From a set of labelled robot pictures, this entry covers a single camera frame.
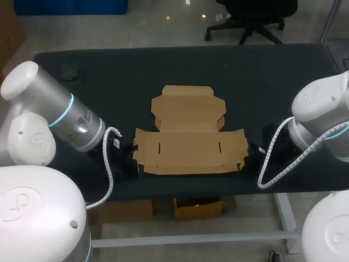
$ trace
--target cardboard flap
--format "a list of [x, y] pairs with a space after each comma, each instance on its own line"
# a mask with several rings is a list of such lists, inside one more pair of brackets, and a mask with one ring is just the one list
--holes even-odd
[[225, 112], [224, 100], [208, 86], [165, 86], [152, 100], [155, 125], [162, 132], [216, 132]]
[[165, 96], [213, 96], [213, 90], [209, 86], [171, 86], [163, 88]]
[[134, 158], [154, 174], [237, 171], [247, 155], [243, 129], [235, 132], [170, 133], [136, 131]]

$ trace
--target brown cardboard box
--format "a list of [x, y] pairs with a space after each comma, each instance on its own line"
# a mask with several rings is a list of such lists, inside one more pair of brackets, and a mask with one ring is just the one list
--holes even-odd
[[158, 175], [237, 171], [248, 144], [243, 129], [219, 132], [225, 112], [209, 86], [165, 86], [152, 100], [159, 132], [136, 129], [134, 159]]
[[25, 39], [13, 0], [0, 1], [0, 69], [10, 60]]
[[215, 218], [221, 215], [223, 207], [220, 198], [201, 198], [189, 201], [174, 198], [173, 203], [174, 215], [176, 219], [182, 221]]
[[4, 81], [4, 75], [2, 74], [0, 70], [0, 88], [1, 88], [1, 83]]
[[142, 221], [152, 217], [151, 199], [106, 202], [88, 211], [92, 225]]

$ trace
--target black table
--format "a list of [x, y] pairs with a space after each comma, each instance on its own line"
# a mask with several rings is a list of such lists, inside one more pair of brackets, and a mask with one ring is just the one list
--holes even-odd
[[[63, 51], [34, 60], [128, 141], [136, 127], [155, 130], [151, 100], [165, 85], [203, 85], [226, 102], [224, 130], [244, 128], [247, 140], [260, 144], [263, 126], [291, 116], [301, 88], [337, 73], [312, 44]], [[66, 63], [77, 63], [77, 80], [62, 80]], [[88, 201], [107, 190], [100, 165], [60, 141], [50, 167], [73, 179]], [[343, 190], [349, 188], [349, 164], [324, 148], [267, 190], [256, 181], [257, 174], [144, 175], [117, 180], [110, 200]]]

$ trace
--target office chair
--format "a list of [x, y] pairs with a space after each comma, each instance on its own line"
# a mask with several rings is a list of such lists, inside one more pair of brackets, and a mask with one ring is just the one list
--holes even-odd
[[205, 40], [211, 40], [211, 31], [220, 29], [245, 28], [239, 41], [243, 45], [255, 31], [274, 44], [282, 42], [263, 25], [278, 23], [278, 30], [284, 30], [284, 18], [293, 15], [298, 8], [297, 0], [217, 0], [224, 4], [231, 15], [225, 23], [207, 27]]

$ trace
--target coiled cable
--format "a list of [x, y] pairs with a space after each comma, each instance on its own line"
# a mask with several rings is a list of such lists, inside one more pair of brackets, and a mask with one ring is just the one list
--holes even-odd
[[111, 172], [110, 166], [109, 166], [109, 161], [108, 161], [108, 154], [107, 154], [107, 142], [108, 142], [108, 136], [110, 131], [113, 131], [118, 137], [122, 137], [121, 133], [119, 132], [118, 129], [115, 127], [108, 127], [107, 130], [105, 130], [104, 136], [103, 136], [103, 145], [102, 145], [102, 151], [103, 151], [103, 159], [104, 159], [104, 165], [105, 169], [107, 170], [108, 178], [109, 178], [109, 188], [105, 196], [97, 201], [96, 203], [90, 204], [86, 206], [86, 209], [92, 209], [96, 206], [99, 206], [100, 204], [104, 203], [111, 195], [114, 187], [114, 179], [113, 179], [113, 174]]
[[264, 159], [261, 172], [260, 172], [259, 177], [258, 177], [257, 184], [258, 184], [259, 188], [266, 189], [266, 188], [272, 186], [273, 184], [275, 184], [276, 182], [278, 182], [281, 178], [283, 178], [285, 175], [287, 175], [293, 168], [295, 168], [301, 161], [303, 161], [303, 159], [306, 158], [311, 152], [315, 151], [324, 140], [326, 140], [327, 138], [330, 138], [330, 137], [331, 138], [337, 137], [338, 136], [337, 134], [339, 134], [338, 132], [341, 132], [345, 128], [349, 127], [349, 121], [347, 121], [347, 122], [338, 124], [337, 126], [329, 129], [328, 131], [323, 133], [319, 138], [317, 138], [299, 157], [296, 158], [296, 160], [294, 160], [290, 165], [288, 165], [288, 167], [286, 167], [282, 172], [278, 173], [269, 182], [263, 184], [262, 183], [263, 176], [264, 176], [264, 173], [267, 169], [270, 155], [272, 154], [272, 150], [273, 150], [274, 144], [276, 142], [276, 139], [278, 138], [282, 128], [292, 119], [294, 119], [294, 117], [289, 117], [286, 120], [284, 120], [281, 123], [281, 125], [279, 125], [277, 130], [275, 131], [275, 134], [272, 138], [272, 141], [269, 144], [268, 151], [267, 151], [266, 157]]

